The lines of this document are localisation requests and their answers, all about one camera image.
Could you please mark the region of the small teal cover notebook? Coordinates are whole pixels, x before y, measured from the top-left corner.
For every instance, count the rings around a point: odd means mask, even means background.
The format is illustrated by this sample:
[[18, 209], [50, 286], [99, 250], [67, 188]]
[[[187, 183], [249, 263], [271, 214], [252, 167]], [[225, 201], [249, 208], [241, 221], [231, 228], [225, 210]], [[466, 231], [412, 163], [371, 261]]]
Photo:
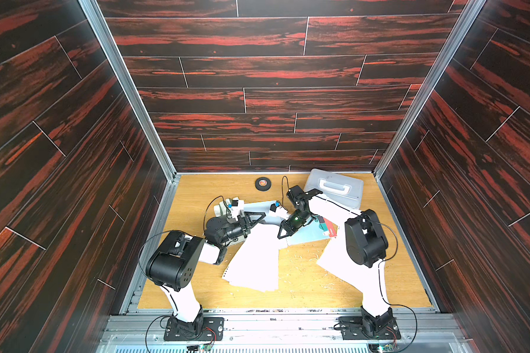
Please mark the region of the small teal cover notebook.
[[310, 223], [300, 228], [294, 235], [286, 238], [288, 246], [322, 241], [337, 236], [338, 226], [322, 216], [313, 218]]

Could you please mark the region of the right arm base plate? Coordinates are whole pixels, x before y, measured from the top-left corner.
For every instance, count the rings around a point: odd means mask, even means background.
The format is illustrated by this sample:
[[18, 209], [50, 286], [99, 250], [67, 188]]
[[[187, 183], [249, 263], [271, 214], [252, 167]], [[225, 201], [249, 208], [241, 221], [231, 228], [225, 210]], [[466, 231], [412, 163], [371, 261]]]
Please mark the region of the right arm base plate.
[[370, 316], [341, 316], [334, 329], [342, 334], [345, 341], [398, 341], [401, 333], [397, 325], [394, 317], [381, 319]]

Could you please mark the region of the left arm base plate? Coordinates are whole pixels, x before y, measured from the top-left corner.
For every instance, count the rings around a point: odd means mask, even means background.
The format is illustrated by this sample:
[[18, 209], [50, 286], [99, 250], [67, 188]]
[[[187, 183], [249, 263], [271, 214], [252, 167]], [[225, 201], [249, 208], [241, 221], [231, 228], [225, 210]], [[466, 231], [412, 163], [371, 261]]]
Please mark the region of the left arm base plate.
[[167, 322], [163, 340], [178, 341], [221, 341], [223, 339], [225, 319], [223, 317], [201, 316], [193, 322], [183, 322], [170, 318]]

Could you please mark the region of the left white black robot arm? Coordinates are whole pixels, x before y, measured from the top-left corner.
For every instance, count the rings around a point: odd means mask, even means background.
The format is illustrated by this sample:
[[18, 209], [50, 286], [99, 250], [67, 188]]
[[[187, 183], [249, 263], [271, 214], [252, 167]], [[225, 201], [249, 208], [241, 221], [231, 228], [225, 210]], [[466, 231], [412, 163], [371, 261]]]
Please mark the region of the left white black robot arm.
[[145, 266], [145, 275], [166, 294], [173, 308], [169, 330], [185, 338], [203, 331], [203, 307], [196, 300], [191, 279], [199, 262], [219, 265], [231, 242], [244, 240], [266, 218], [263, 212], [242, 211], [236, 219], [228, 216], [208, 220], [202, 238], [171, 230]]

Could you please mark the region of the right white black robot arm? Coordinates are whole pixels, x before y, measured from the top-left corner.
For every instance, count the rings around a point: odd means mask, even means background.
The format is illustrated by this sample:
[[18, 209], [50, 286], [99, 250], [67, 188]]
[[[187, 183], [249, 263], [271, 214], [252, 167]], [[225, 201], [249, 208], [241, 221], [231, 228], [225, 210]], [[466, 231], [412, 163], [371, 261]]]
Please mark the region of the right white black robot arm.
[[394, 319], [384, 281], [389, 242], [377, 214], [338, 203], [318, 189], [303, 191], [296, 185], [286, 195], [295, 211], [281, 222], [278, 238], [293, 236], [313, 218], [337, 227], [337, 236], [328, 243], [319, 264], [362, 292], [362, 332], [377, 338]]

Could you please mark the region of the large white spiral notebook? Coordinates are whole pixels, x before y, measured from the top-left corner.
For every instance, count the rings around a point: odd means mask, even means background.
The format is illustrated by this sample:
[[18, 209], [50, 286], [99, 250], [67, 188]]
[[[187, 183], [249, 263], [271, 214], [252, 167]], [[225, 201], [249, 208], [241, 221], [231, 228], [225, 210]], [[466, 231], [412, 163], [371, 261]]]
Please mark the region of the large white spiral notebook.
[[278, 225], [258, 224], [225, 269], [222, 279], [231, 285], [256, 291], [276, 291], [279, 283]]

